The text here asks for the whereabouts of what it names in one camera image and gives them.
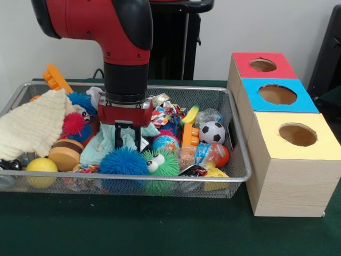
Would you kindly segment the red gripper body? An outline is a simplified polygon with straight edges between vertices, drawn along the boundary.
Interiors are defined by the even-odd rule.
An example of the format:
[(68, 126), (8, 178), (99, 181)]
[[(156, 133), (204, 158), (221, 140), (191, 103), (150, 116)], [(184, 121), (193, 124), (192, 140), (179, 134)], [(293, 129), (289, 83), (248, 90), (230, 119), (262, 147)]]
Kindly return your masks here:
[(152, 100), (143, 103), (120, 105), (107, 101), (105, 93), (99, 94), (98, 116), (103, 124), (131, 125), (133, 127), (148, 127), (153, 112)]

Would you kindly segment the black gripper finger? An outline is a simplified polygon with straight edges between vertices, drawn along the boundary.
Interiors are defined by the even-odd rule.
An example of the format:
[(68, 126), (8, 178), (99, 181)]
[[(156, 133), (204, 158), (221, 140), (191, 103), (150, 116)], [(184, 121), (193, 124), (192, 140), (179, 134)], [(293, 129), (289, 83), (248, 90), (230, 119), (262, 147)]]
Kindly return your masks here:
[(136, 145), (136, 150), (138, 152), (141, 151), (141, 128), (140, 127), (137, 127), (137, 126), (134, 126), (133, 127), (133, 130), (135, 132), (135, 145)]
[(121, 124), (115, 124), (115, 149), (119, 149), (123, 146), (123, 139), (121, 138)]

